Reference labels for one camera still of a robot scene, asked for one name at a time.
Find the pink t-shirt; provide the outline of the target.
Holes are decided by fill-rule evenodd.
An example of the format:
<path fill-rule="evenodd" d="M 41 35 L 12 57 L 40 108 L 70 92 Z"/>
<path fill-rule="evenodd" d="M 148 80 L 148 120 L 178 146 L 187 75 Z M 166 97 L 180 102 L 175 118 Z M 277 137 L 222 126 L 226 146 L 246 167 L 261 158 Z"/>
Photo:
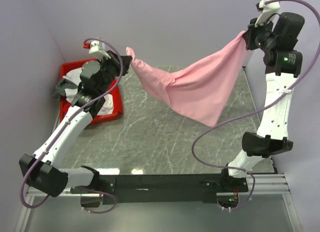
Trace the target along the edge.
<path fill-rule="evenodd" d="M 188 67 L 168 72 L 136 57 L 131 66 L 147 94 L 165 102 L 176 113 L 209 127 L 216 125 L 248 55 L 244 32 L 221 50 Z"/>

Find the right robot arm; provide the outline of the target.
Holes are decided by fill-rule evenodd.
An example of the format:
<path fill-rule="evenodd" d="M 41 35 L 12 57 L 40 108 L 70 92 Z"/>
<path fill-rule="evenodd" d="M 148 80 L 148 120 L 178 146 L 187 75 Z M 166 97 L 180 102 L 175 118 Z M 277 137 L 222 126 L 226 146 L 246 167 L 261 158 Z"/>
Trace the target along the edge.
<path fill-rule="evenodd" d="M 285 12 L 279 15 L 276 24 L 268 18 L 255 26 L 252 19 L 243 35 L 246 49 L 261 49 L 265 64 L 265 110 L 257 132 L 245 132 L 242 150 L 227 164 L 227 173 L 219 179 L 224 191 L 237 185 L 236 178 L 244 178 L 258 162 L 292 150 L 293 142 L 288 137 L 288 118 L 293 94 L 292 84 L 301 73 L 303 56 L 294 50 L 297 37 L 305 24 L 302 16 Z"/>

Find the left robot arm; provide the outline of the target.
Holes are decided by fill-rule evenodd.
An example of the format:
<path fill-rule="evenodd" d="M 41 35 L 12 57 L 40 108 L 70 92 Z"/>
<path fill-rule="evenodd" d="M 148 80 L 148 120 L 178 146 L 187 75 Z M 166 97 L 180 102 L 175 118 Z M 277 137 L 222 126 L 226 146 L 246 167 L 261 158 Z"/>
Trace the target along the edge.
<path fill-rule="evenodd" d="M 19 160 L 24 184 L 51 197 L 68 187 L 82 186 L 89 193 L 99 189 L 97 170 L 88 166 L 67 170 L 61 164 L 80 133 L 97 117 L 106 92 L 117 87 L 116 78 L 128 72 L 131 61 L 131 56 L 107 51 L 101 58 L 82 65 L 77 93 L 65 117 L 38 150 Z"/>

